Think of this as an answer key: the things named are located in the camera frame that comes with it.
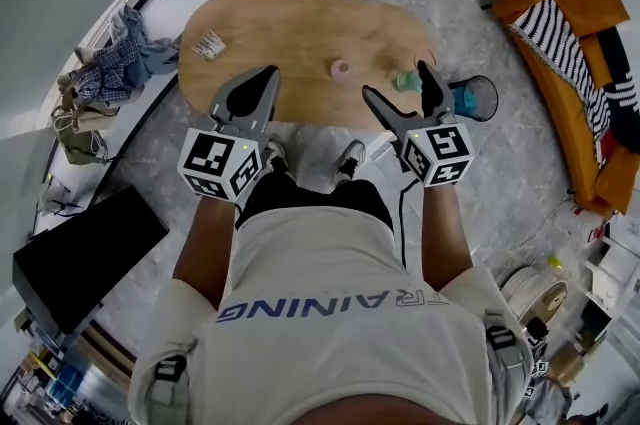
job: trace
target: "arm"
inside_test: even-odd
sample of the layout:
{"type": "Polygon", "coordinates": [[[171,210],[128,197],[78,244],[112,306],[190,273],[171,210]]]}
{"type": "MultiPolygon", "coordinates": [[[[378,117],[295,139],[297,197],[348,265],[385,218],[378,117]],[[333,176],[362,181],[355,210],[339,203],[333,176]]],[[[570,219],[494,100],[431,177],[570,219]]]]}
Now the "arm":
{"type": "Polygon", "coordinates": [[[174,279],[193,287],[215,309],[227,280],[234,213],[233,203],[203,197],[173,271],[174,279]]]}
{"type": "Polygon", "coordinates": [[[422,204],[422,277],[440,291],[473,267],[453,185],[424,189],[422,204]]]}

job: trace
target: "marble floor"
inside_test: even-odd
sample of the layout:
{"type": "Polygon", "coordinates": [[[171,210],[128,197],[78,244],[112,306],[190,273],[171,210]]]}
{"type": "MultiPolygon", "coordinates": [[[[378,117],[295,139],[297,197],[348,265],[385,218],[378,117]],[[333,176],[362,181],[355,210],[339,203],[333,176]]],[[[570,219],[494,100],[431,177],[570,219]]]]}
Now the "marble floor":
{"type": "MultiPolygon", "coordinates": [[[[498,89],[500,106],[491,121],[463,120],[477,157],[456,192],[475,263],[488,266],[500,280],[514,267],[543,260],[570,245],[567,234],[547,220],[570,186],[558,140],[519,53],[503,27],[480,9],[490,0],[376,1],[405,7],[425,24],[436,48],[437,69],[445,79],[483,74],[498,89]]],[[[182,142],[189,127],[206,126],[207,119],[190,110],[175,88],[145,123],[111,178],[112,189],[133,184],[170,228],[104,299],[97,317],[133,353],[140,348],[159,285],[172,273],[198,201],[175,169],[182,142]]],[[[399,231],[399,190],[412,177],[401,173],[386,137],[282,123],[272,124],[272,132],[283,141],[299,184],[314,190],[328,189],[333,160],[353,138],[363,139],[369,157],[357,177],[376,184],[399,231]]],[[[416,186],[403,209],[408,268],[414,274],[420,273],[421,201],[416,186]]],[[[582,298],[572,297],[576,303],[582,298]]]]}

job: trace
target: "small box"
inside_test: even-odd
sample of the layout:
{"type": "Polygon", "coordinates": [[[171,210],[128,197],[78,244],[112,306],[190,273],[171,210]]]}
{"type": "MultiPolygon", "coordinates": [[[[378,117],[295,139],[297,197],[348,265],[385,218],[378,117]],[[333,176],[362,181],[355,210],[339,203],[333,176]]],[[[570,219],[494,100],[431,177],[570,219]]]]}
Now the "small box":
{"type": "Polygon", "coordinates": [[[474,158],[469,132],[461,123],[411,130],[402,146],[402,160],[425,187],[460,180],[474,158]]]}
{"type": "Polygon", "coordinates": [[[262,167],[258,143],[190,128],[178,172],[196,194],[236,202],[262,167]]]}

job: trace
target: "black monitor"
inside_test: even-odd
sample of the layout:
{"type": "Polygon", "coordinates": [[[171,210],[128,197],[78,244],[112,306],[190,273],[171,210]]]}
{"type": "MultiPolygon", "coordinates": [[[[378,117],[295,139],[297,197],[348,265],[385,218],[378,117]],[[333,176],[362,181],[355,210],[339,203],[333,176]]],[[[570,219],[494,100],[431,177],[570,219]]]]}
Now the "black monitor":
{"type": "Polygon", "coordinates": [[[13,284],[44,331],[69,335],[169,230],[133,187],[13,255],[13,284]]]}

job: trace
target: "person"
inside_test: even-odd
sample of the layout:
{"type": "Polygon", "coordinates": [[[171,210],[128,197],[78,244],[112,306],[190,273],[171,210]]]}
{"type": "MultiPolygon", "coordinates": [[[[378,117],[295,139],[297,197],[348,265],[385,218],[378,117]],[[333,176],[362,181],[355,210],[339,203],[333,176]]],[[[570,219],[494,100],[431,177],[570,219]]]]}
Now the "person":
{"type": "Polygon", "coordinates": [[[354,180],[362,142],[327,195],[299,188],[282,145],[269,148],[235,223],[224,300],[234,205],[200,201],[135,365],[134,420],[507,424],[531,352],[490,272],[473,266],[453,186],[424,190],[420,280],[393,255],[375,186],[354,180]]]}

